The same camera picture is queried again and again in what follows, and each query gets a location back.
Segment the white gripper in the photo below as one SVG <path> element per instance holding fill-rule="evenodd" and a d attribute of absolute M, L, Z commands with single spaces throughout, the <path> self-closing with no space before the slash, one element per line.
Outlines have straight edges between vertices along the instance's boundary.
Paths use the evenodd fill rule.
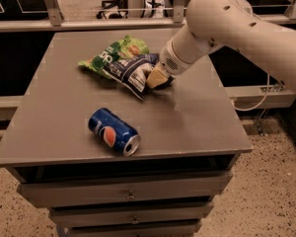
<path fill-rule="evenodd" d="M 176 33 L 160 51 L 159 66 L 149 74 L 146 84 L 154 89 L 167 83 L 170 75 L 180 75 L 204 55 L 204 40 L 188 33 Z"/>

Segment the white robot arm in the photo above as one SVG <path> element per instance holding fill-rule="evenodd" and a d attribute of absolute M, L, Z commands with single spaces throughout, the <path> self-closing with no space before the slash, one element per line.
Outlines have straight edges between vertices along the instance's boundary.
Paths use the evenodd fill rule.
<path fill-rule="evenodd" d="M 228 46 L 296 94 L 296 30 L 262 20 L 246 0 L 190 0 L 185 24 L 159 53 L 146 84 L 155 88 Z"/>

